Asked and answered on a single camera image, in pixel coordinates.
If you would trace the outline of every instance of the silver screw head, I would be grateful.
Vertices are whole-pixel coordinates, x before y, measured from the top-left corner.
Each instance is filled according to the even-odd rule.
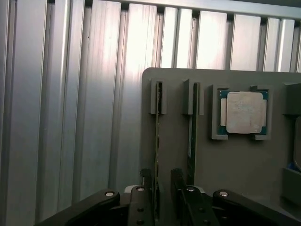
[[[194,191],[194,187],[187,187],[186,189],[187,189],[187,191],[189,191],[189,192],[193,192],[193,191]]]
[[[112,195],[114,195],[114,192],[107,192],[105,195],[106,196],[112,196]]]
[[[220,192],[220,196],[222,196],[222,197],[228,197],[228,193],[226,193],[226,192]]]

